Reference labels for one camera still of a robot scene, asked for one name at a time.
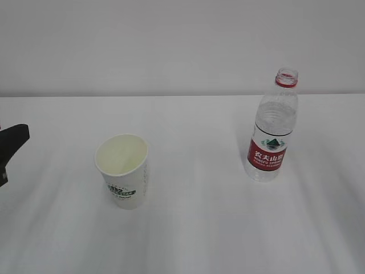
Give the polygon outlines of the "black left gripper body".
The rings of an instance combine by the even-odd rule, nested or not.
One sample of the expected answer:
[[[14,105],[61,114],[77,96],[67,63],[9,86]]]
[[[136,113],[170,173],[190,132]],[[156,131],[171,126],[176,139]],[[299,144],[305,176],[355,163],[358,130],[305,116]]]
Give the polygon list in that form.
[[[8,183],[6,166],[0,166],[0,187]]]

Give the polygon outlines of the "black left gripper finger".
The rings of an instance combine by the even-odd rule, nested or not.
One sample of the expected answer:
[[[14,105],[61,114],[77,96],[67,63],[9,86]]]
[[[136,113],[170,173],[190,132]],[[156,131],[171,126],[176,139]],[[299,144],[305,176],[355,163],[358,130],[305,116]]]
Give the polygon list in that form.
[[[5,168],[14,154],[29,140],[27,124],[17,124],[1,131],[1,168]]]

